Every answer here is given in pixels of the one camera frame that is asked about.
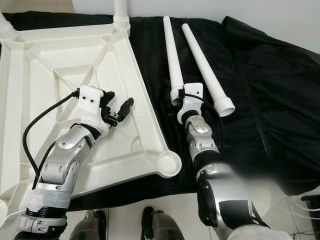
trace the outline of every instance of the white floor tile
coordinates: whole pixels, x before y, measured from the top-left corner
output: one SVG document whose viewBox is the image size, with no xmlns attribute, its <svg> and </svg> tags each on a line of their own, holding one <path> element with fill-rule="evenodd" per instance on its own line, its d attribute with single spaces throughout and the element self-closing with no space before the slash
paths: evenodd
<svg viewBox="0 0 320 240">
<path fill-rule="evenodd" d="M 302 209 L 302 208 L 308 209 L 306 202 L 301 201 L 301 198 L 296 196 L 287 197 L 287 202 L 291 212 L 293 213 L 292 216 L 298 228 L 298 231 L 300 233 L 311 231 L 311 232 L 308 232 L 308 234 L 312 233 L 313 227 L 312 227 L 311 220 L 308 218 L 310 216 L 309 212 L 307 210 Z M 303 240 L 316 239 L 314 235 L 301 234 L 300 237 Z"/>
<path fill-rule="evenodd" d="M 216 231 L 214 230 L 214 228 L 213 227 L 209 227 L 209 234 L 210 234 L 210 237 L 211 237 L 211 239 L 212 240 L 218 240 L 219 239 L 219 237 L 218 237 L 218 235 L 217 235 L 217 233 L 216 233 Z"/>
<path fill-rule="evenodd" d="M 261 206 L 263 203 L 270 206 L 265 215 L 261 216 L 262 219 L 273 230 L 284 231 L 288 234 L 297 233 L 298 229 L 288 207 L 285 194 L 275 183 L 269 181 L 268 185 L 271 198 L 261 194 L 261 197 L 259 197 L 259 195 L 255 196 L 252 200 L 255 206 Z"/>
<path fill-rule="evenodd" d="M 313 232 L 306 232 L 304 233 L 295 233 L 291 235 L 291 238 L 293 240 L 316 240 L 316 237 L 314 236 Z"/>
<path fill-rule="evenodd" d="M 180 227 L 186 240 L 210 240 L 208 227 L 198 216 L 198 202 L 195 193 L 172 195 L 157 199 L 147 199 L 130 205 L 109 210 L 109 239 L 136 240 L 141 236 L 141 218 L 145 207 L 163 210 Z"/>
<path fill-rule="evenodd" d="M 4 13 L 24 13 L 27 11 L 37 12 L 52 12 L 56 10 L 56 4 L 45 4 L 45 3 L 22 3 L 14 2 L 9 9 L 3 11 Z"/>
<path fill-rule="evenodd" d="M 74 14 L 75 9 L 72 4 L 58 4 L 55 9 L 56 13 L 70 13 Z"/>
</svg>

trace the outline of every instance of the white cable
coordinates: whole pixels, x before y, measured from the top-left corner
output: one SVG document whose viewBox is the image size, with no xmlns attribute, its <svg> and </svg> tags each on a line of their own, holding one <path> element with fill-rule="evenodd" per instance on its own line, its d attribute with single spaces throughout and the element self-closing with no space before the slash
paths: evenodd
<svg viewBox="0 0 320 240">
<path fill-rule="evenodd" d="M 299 205 L 299 204 L 296 203 L 296 202 L 295 202 L 294 204 L 297 205 L 298 208 L 301 208 L 301 209 L 306 210 L 306 211 L 308 211 L 308 212 L 318 212 L 318 211 L 320 211 L 320 208 L 309 209 L 309 208 L 305 208 L 305 207 Z"/>
<path fill-rule="evenodd" d="M 300 199 L 302 195 L 299 195 L 299 196 L 288 196 L 286 199 L 288 200 L 288 203 L 290 204 L 295 204 L 298 208 L 302 209 L 302 210 L 305 210 L 305 211 L 308 211 L 308 212 L 318 212 L 320 211 L 320 208 L 315 208 L 315 209 L 309 209 L 309 208 L 305 208 L 303 206 L 301 206 L 300 204 L 296 203 L 294 201 L 294 199 Z"/>
<path fill-rule="evenodd" d="M 295 216 L 298 216 L 298 217 L 301 217 L 301 218 L 304 218 L 304 219 L 320 220 L 320 218 L 311 217 L 311 216 L 303 216 L 303 215 L 300 215 L 300 214 L 297 214 L 297 213 L 294 213 L 294 212 L 285 210 L 284 208 L 279 207 L 279 206 L 274 205 L 274 204 L 272 204 L 272 206 L 275 207 L 275 208 L 277 208 L 277 209 L 279 209 L 279 210 L 282 210 L 283 212 L 286 212 L 286 213 L 288 213 L 288 214 L 292 214 L 292 215 L 295 215 Z"/>
</svg>

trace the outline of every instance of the white bracket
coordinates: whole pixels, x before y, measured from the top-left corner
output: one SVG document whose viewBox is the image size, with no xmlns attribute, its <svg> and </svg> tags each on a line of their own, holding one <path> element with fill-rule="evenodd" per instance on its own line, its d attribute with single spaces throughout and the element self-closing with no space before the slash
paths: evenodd
<svg viewBox="0 0 320 240">
<path fill-rule="evenodd" d="M 104 92 L 93 86 L 80 86 L 78 109 L 81 111 L 80 121 L 82 124 L 96 128 L 101 137 L 109 133 L 110 125 L 105 123 L 101 117 L 100 100 Z"/>
<path fill-rule="evenodd" d="M 113 27 L 117 31 L 125 31 L 130 36 L 130 21 L 127 0 L 114 0 Z"/>
<path fill-rule="evenodd" d="M 199 98 L 203 97 L 204 86 L 200 82 L 186 83 L 185 85 L 183 85 L 183 88 L 184 88 L 185 94 L 191 94 L 191 95 L 197 96 Z M 201 116 L 202 103 L 203 102 L 199 99 L 196 99 L 191 96 L 185 96 L 183 98 L 182 108 L 180 109 L 180 111 L 177 114 L 177 119 L 178 119 L 179 123 L 183 125 L 182 116 L 188 111 L 192 111 L 192 110 L 197 111 L 198 114 Z"/>
</svg>

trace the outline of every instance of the floor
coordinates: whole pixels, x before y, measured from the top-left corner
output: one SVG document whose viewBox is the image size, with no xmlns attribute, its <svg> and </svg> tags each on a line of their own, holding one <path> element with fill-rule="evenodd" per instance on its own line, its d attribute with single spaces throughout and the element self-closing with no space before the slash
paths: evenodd
<svg viewBox="0 0 320 240">
<path fill-rule="evenodd" d="M 74 13 L 72 0 L 12 0 L 1 10 L 3 13 L 26 11 Z M 258 183 L 252 201 L 263 220 L 274 230 L 289 233 L 294 240 L 315 240 L 308 212 L 297 207 L 299 200 L 286 197 L 274 183 Z M 306 208 L 304 202 L 299 205 Z M 198 217 L 195 194 L 183 194 L 143 200 L 137 203 L 104 209 L 108 217 L 109 240 L 137 240 L 141 234 L 141 216 L 145 207 L 163 210 L 175 219 L 186 240 L 217 240 L 212 228 L 204 226 Z M 75 225 L 83 219 L 85 211 L 68 212 L 68 226 L 61 240 L 68 240 Z"/>
<path fill-rule="evenodd" d="M 9 0 L 2 13 L 23 13 L 27 11 L 74 13 L 72 0 Z"/>
</svg>

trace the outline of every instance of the white wall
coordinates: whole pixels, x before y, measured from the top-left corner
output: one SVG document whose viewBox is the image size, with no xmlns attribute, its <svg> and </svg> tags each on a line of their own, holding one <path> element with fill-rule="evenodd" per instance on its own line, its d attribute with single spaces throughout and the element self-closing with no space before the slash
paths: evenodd
<svg viewBox="0 0 320 240">
<path fill-rule="evenodd" d="M 0 10 L 3 9 L 3 7 L 6 5 L 7 2 L 10 0 L 0 0 Z"/>
<path fill-rule="evenodd" d="M 113 14 L 113 0 L 73 0 L 76 13 Z M 128 0 L 130 16 L 238 19 L 320 53 L 320 0 Z"/>
</svg>

